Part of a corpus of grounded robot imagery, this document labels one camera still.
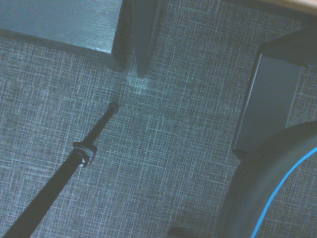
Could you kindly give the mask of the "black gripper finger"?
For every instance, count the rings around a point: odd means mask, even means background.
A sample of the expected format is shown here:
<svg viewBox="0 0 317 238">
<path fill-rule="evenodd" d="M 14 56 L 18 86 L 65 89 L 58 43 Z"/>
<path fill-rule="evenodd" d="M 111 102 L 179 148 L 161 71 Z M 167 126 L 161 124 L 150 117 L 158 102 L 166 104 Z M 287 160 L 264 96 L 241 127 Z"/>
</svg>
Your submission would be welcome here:
<svg viewBox="0 0 317 238">
<path fill-rule="evenodd" d="M 169 238 L 190 238 L 191 236 L 187 233 L 185 228 L 172 227 L 168 231 Z"/>
</svg>

